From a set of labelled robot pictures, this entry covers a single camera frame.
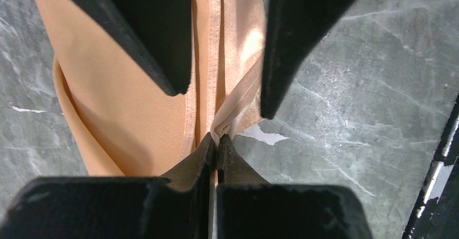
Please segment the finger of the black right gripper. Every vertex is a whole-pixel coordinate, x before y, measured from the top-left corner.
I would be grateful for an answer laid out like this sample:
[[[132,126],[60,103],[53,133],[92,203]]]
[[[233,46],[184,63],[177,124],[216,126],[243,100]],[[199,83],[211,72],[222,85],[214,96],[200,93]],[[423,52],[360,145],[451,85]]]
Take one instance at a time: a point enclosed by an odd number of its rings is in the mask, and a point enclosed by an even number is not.
[[[269,0],[261,116],[273,119],[306,56],[356,0]]]
[[[191,83],[192,0],[71,0],[170,96]]]

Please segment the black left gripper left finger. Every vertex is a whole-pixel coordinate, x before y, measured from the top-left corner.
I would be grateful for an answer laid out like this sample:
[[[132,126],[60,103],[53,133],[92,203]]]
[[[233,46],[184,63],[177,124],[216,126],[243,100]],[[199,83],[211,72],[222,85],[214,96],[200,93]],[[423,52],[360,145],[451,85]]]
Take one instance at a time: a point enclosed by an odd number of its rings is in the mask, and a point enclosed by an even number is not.
[[[212,234],[215,142],[207,133],[197,148],[162,176],[168,178],[168,238],[209,238]]]

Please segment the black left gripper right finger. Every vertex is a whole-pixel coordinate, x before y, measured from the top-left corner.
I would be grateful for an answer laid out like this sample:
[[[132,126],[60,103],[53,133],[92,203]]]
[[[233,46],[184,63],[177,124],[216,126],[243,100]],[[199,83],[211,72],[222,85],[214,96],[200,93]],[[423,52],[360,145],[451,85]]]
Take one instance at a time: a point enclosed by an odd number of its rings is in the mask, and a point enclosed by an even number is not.
[[[254,187],[269,184],[239,155],[233,140],[227,134],[219,140],[216,168],[219,187]]]

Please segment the peach satin napkin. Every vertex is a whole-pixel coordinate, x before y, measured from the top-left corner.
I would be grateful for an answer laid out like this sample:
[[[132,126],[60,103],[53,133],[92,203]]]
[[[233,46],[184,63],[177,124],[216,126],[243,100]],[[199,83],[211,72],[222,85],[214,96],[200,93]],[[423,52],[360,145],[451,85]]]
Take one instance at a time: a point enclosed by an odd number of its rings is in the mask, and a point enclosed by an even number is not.
[[[192,0],[191,86],[168,96],[71,0],[35,0],[56,95],[90,175],[157,176],[261,121],[263,0]]]

